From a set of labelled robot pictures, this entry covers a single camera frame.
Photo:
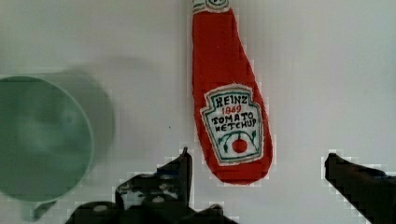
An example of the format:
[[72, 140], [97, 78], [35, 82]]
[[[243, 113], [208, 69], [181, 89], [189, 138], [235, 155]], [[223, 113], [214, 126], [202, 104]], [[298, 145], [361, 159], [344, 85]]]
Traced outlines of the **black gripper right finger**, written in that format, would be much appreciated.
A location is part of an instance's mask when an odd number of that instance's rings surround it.
[[396, 179], [330, 153], [325, 179], [371, 224], [395, 224]]

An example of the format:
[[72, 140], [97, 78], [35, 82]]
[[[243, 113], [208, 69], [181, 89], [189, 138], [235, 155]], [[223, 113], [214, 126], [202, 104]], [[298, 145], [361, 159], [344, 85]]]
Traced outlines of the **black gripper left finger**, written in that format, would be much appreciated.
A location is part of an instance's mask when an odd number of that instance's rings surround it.
[[115, 190], [116, 204], [124, 210], [144, 208], [151, 212], [188, 214], [192, 157], [188, 148], [153, 174], [135, 175]]

